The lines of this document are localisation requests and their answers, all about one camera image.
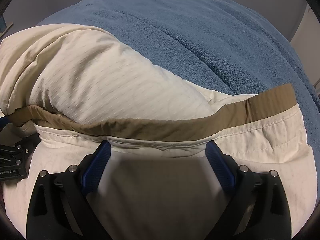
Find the tan elastic band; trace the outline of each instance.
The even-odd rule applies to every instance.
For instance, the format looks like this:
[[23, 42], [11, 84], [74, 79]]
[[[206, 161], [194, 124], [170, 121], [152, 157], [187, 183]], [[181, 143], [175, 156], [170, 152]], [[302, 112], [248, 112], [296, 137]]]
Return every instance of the tan elastic band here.
[[108, 135], [127, 139], [179, 142], [199, 140], [225, 128], [265, 119], [290, 109], [296, 103], [292, 85], [285, 84], [245, 101], [224, 105], [211, 116], [191, 120], [161, 121], [128, 118], [78, 124], [39, 106], [26, 106], [18, 109], [8, 118], [19, 127], [33, 120], [40, 126], [73, 130], [92, 136]]

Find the blue fleece blanket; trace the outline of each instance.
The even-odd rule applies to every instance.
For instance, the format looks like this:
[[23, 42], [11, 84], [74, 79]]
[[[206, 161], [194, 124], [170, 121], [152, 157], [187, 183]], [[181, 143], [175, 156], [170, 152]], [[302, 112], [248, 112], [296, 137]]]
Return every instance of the blue fleece blanket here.
[[153, 64], [230, 95], [291, 83], [320, 182], [320, 100], [289, 42], [255, 11], [230, 0], [82, 0], [39, 25], [54, 23], [100, 27]]

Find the metal screw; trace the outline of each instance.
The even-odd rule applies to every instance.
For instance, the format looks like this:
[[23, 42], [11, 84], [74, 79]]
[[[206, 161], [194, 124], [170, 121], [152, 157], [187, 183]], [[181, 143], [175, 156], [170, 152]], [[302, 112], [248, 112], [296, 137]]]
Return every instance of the metal screw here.
[[71, 165], [69, 166], [68, 171], [75, 172], [77, 170], [77, 167], [78, 167], [77, 165]]
[[249, 168], [245, 165], [241, 165], [240, 166], [240, 170], [243, 171], [243, 172], [247, 172], [249, 170]]
[[270, 171], [270, 174], [271, 174], [273, 177], [278, 176], [278, 172], [276, 172], [276, 171], [274, 171], [274, 170]]
[[47, 171], [43, 170], [43, 171], [40, 171], [40, 172], [39, 172], [39, 176], [40, 176], [41, 178], [43, 178], [45, 175], [47, 175]]

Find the bed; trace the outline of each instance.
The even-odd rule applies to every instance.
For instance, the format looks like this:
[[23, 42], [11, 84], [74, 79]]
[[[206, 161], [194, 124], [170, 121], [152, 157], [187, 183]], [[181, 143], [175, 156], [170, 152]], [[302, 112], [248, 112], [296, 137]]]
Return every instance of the bed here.
[[39, 25], [57, 23], [100, 27], [153, 64], [229, 95], [291, 83], [320, 165], [319, 97], [289, 42], [255, 11], [231, 0], [82, 0]]

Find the blue gripper pad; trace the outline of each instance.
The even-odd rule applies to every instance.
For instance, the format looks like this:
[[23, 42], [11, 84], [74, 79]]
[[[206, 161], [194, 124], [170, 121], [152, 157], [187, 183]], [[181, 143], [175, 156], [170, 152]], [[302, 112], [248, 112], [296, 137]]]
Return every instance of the blue gripper pad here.
[[104, 168], [111, 156], [111, 145], [102, 141], [96, 149], [97, 153], [81, 178], [81, 192], [86, 196], [97, 190]]
[[224, 161], [222, 151], [214, 141], [207, 143], [205, 147], [205, 156], [216, 174], [223, 191], [232, 193], [236, 186], [236, 178]]
[[4, 116], [0, 118], [0, 129], [4, 128], [8, 123], [10, 123], [9, 119]]

